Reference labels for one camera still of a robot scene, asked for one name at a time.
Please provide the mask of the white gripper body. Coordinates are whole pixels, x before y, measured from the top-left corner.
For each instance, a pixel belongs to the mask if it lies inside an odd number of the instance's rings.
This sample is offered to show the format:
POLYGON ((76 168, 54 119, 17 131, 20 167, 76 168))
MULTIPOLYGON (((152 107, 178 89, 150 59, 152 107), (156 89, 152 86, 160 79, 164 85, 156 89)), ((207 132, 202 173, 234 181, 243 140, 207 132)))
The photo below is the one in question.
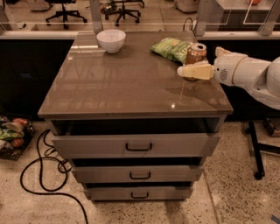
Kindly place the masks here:
POLYGON ((214 60, 214 78, 222 84, 233 86, 233 78, 238 64, 247 57, 238 52, 217 52, 214 60))

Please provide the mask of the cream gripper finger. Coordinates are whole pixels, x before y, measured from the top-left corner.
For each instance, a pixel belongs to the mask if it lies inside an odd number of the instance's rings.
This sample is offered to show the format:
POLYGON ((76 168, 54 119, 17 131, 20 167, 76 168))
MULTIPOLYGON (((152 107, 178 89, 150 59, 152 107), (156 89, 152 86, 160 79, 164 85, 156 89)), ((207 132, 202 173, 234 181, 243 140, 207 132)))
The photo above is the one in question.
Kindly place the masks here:
POLYGON ((214 76, 214 67, 206 64, 189 64, 177 69, 179 76, 199 80, 210 80, 214 76))
POLYGON ((224 55, 224 54, 230 54, 231 52, 229 51, 229 50, 226 50, 226 49, 224 49, 224 48, 222 48, 222 47, 220 47, 220 46, 217 46, 216 48, 215 48, 215 56, 216 57, 220 57, 220 56, 222 56, 222 55, 224 55))

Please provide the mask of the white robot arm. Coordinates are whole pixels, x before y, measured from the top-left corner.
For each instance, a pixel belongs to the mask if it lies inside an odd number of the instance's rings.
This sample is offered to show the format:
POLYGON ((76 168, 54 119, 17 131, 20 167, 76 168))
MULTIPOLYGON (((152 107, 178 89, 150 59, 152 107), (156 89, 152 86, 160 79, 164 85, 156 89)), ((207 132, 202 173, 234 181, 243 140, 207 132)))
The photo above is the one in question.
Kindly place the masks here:
POLYGON ((215 49, 215 56, 212 65, 204 60, 180 66, 177 73, 183 78, 215 78, 221 84, 244 89, 270 108, 280 109, 280 57, 270 62, 219 46, 215 49))

